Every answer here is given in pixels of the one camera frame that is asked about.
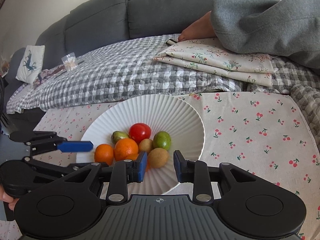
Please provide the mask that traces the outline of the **person's left hand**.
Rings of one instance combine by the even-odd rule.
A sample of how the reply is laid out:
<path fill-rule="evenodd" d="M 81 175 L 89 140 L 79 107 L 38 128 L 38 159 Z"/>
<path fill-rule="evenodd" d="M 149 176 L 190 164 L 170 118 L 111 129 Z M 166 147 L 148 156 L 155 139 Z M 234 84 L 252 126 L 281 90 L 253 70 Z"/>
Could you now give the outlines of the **person's left hand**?
<path fill-rule="evenodd" d="M 14 211 L 15 205 L 18 202 L 19 198 L 13 198 L 9 196 L 5 191 L 2 185 L 0 185 L 0 201 L 8 203 L 8 207 L 11 211 Z"/>

